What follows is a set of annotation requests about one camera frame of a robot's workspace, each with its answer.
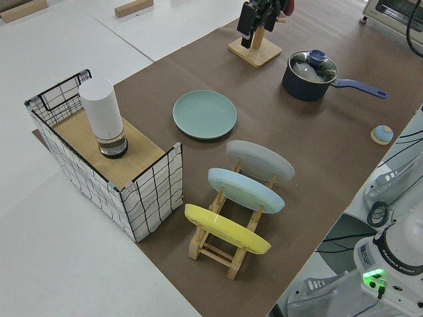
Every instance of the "grid pattern basket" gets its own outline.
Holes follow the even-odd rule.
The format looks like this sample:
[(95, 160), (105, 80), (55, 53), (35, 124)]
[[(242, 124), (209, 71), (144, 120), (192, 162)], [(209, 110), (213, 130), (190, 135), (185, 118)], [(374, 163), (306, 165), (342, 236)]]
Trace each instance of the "grid pattern basket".
[(53, 129), (82, 109), (79, 85), (88, 69), (25, 102), (51, 154), (69, 180), (124, 232), (139, 242), (183, 204), (182, 143), (177, 143), (122, 190), (107, 180)]

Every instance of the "teal plate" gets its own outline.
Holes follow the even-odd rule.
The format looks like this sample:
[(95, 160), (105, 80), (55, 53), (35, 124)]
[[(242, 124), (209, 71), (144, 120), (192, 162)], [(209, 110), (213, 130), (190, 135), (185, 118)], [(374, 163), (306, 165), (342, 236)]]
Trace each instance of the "teal plate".
[(211, 168), (208, 180), (217, 192), (224, 188), (226, 198), (246, 208), (258, 210), (263, 206), (263, 213), (278, 213), (285, 207), (284, 200), (270, 188), (231, 170)]
[(175, 102), (173, 120), (191, 137), (216, 139), (231, 131), (237, 121), (237, 110), (225, 96), (214, 91), (197, 90)]

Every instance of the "navy blue saucepan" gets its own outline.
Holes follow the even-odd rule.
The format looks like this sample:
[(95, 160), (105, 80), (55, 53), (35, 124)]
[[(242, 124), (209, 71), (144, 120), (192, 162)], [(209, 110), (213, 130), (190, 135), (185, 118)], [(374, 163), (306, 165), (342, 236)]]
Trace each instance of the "navy blue saucepan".
[(322, 98), (329, 86), (352, 87), (378, 98), (388, 97), (386, 92), (359, 81), (337, 79), (337, 73), (335, 64), (324, 52), (301, 51), (289, 58), (282, 84), (290, 95), (306, 101)]

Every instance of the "brown table cover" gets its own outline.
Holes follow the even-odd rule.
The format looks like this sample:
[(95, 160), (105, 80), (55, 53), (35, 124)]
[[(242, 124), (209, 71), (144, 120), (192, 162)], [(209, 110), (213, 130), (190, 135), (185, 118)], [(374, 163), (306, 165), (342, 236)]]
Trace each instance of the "brown table cover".
[[(372, 21), (359, 23), (364, 5), (297, 1), (288, 23), (265, 33), (283, 51), (260, 69), (227, 49), (239, 38), (234, 21), (115, 86), (122, 116), (148, 138), (162, 149), (182, 141), (185, 203), (207, 208), (213, 201), (208, 169), (232, 167), (225, 156), (230, 140), (268, 147), (295, 168), (292, 181), (274, 188), (286, 207), (263, 215), (256, 230), (271, 249), (247, 254), (234, 281), (225, 266), (203, 255), (188, 257), (195, 226), (183, 207), (138, 244), (201, 315), (265, 316), (386, 153), (370, 131), (385, 124), (397, 137), (423, 102), (423, 60), (404, 38)], [(281, 85), (288, 57), (311, 49), (326, 52), (339, 78), (378, 87), (389, 98), (330, 87), (320, 101), (294, 99)], [(172, 117), (179, 97), (203, 89), (225, 95), (237, 109), (235, 127), (212, 141), (185, 135)], [(230, 201), (222, 215), (245, 225), (250, 217)]]

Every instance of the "blue handle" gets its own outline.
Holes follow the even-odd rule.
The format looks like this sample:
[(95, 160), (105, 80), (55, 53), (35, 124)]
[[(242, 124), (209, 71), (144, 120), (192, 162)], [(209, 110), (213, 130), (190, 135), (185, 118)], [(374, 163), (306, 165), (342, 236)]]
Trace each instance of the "blue handle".
[(359, 81), (353, 81), (351, 79), (339, 79), (335, 81), (334, 83), (331, 83), (331, 85), (335, 88), (347, 88), (352, 87), (361, 91), (364, 91), (368, 94), (371, 94), (373, 96), (376, 96), (381, 99), (388, 98), (388, 94), (382, 90), (379, 90), (375, 87), (363, 84)]

